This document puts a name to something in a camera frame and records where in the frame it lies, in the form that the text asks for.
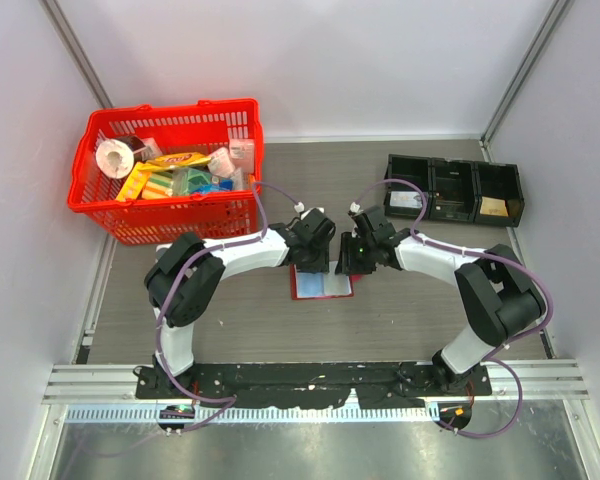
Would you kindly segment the red leather card holder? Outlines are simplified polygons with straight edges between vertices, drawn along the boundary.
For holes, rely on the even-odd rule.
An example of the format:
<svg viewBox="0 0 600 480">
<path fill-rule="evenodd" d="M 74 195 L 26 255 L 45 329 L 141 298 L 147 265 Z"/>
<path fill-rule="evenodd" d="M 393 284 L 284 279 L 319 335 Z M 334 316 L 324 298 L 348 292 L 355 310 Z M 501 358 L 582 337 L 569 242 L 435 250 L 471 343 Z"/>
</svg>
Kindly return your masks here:
<svg viewBox="0 0 600 480">
<path fill-rule="evenodd" d="M 299 272 L 291 267 L 291 298 L 313 300 L 347 298 L 354 295 L 351 278 L 336 273 L 337 262 L 329 263 L 327 273 Z"/>
</svg>

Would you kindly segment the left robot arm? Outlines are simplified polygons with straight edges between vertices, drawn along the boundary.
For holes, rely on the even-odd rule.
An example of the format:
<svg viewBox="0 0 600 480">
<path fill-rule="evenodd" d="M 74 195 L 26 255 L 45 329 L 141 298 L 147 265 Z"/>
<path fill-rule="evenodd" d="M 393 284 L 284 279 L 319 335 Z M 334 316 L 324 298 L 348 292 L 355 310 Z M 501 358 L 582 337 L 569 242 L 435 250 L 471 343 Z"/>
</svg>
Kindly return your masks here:
<svg viewBox="0 0 600 480">
<path fill-rule="evenodd" d="M 194 322 L 207 310 L 221 281 L 261 268 L 293 266 L 329 271 L 335 223 L 321 208 L 290 223 L 275 223 L 244 236 L 201 239 L 185 233 L 157 251 L 144 285 L 156 314 L 152 388 L 182 398 L 193 387 Z"/>
</svg>

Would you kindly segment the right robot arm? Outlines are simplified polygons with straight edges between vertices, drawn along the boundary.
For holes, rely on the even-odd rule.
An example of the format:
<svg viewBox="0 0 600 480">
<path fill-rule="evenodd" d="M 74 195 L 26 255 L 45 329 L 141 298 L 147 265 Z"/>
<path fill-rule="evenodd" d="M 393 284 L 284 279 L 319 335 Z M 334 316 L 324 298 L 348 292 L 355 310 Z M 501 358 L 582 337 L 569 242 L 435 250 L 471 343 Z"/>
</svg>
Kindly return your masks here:
<svg viewBox="0 0 600 480">
<path fill-rule="evenodd" d="M 442 394 L 457 393 L 477 365 L 547 313 L 537 283 L 506 245 L 469 249 L 414 228 L 398 231 L 379 207 L 354 203 L 349 216 L 354 228 L 341 235 L 338 274 L 369 275 L 383 266 L 457 288 L 468 325 L 432 358 L 431 380 Z"/>
</svg>

